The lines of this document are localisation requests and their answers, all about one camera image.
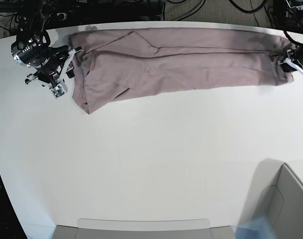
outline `white table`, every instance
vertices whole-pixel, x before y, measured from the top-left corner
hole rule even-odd
[[[50,30],[54,46],[92,29],[210,27],[200,22],[128,22]],[[294,34],[298,40],[302,35]],[[248,222],[283,162],[303,159],[303,79],[280,87],[160,94],[107,104],[87,115],[69,92],[55,100],[24,79],[14,37],[0,40],[0,173],[26,234],[49,239],[77,219],[209,219]]]

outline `table surface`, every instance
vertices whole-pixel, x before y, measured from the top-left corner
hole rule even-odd
[[[128,22],[49,31],[54,46],[78,31],[205,27],[204,22]],[[293,34],[297,40],[303,36]],[[280,87],[226,87],[109,103],[91,115],[67,95],[24,84],[14,37],[0,40],[0,173],[26,234],[48,239],[77,220],[208,219],[248,222],[284,162],[303,180],[303,78]]]

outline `floor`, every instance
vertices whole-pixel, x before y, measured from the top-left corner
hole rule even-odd
[[[267,14],[264,9],[261,9],[255,14],[245,14],[237,10],[228,0],[186,0],[183,3],[172,4],[167,2],[165,7],[165,20],[174,21],[194,12],[205,1],[203,7],[192,16],[184,19],[184,21],[205,21],[230,23],[249,26],[271,27]],[[256,8],[262,0],[234,0],[240,7],[246,10]],[[272,0],[269,0],[266,8],[272,5]],[[0,25],[9,29],[9,26],[14,26],[14,20],[11,21],[11,16],[0,16]],[[0,38],[10,36],[8,30],[0,27]]]

